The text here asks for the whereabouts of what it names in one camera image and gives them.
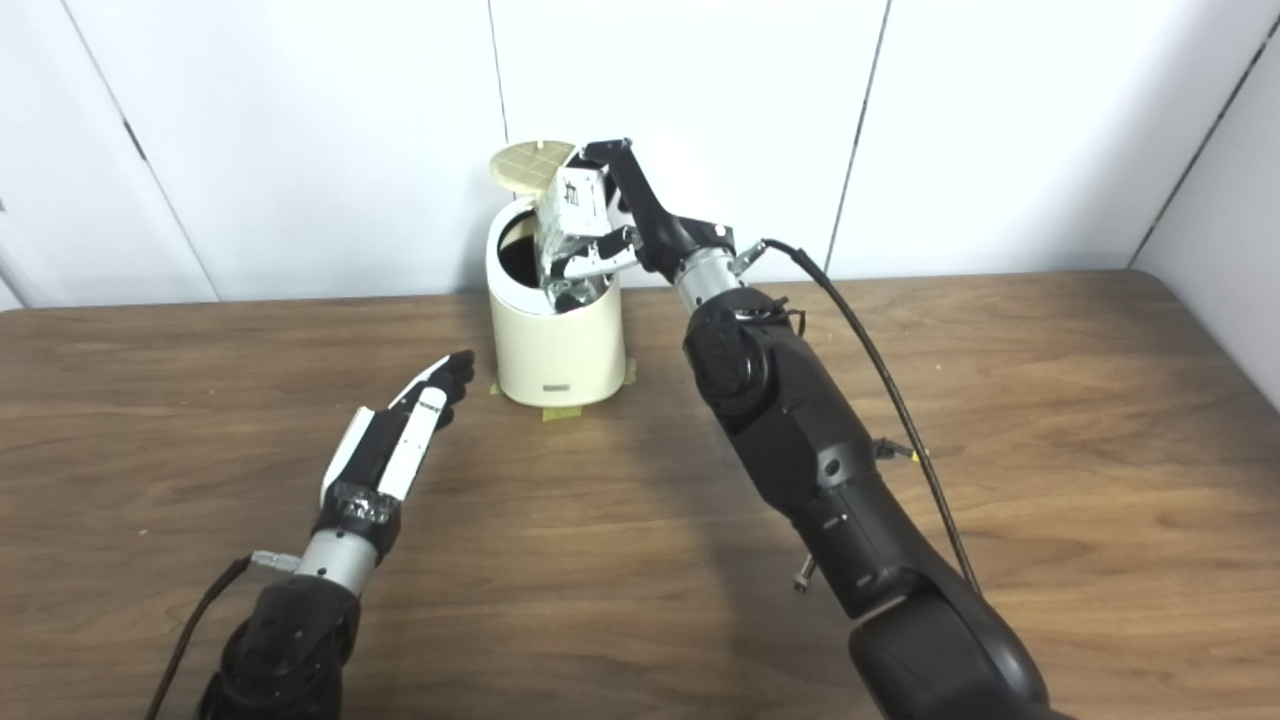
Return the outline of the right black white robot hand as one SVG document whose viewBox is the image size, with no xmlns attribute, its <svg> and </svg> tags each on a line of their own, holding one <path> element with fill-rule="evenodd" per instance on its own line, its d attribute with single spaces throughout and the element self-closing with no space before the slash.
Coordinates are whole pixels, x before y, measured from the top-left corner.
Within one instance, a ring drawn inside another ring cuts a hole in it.
<svg viewBox="0 0 1280 720">
<path fill-rule="evenodd" d="M 739 286 L 733 232 L 680 217 L 657 196 L 630 138 L 595 141 L 573 151 L 559 190 L 539 208 L 541 272 L 550 286 L 572 284 L 640 266 L 673 287 Z"/>
</svg>

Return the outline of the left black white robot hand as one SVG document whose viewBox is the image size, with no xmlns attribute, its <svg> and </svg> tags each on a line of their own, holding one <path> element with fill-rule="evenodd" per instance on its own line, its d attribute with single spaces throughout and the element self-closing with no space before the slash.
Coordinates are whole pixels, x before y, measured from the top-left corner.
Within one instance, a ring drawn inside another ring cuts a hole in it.
<svg viewBox="0 0 1280 720">
<path fill-rule="evenodd" d="M 475 378 L 475 352 L 445 355 L 420 372 L 385 406 L 357 409 L 323 478 L 312 532 L 367 543 L 380 565 L 402 527 L 402 506 L 433 438 L 454 420 Z"/>
</svg>

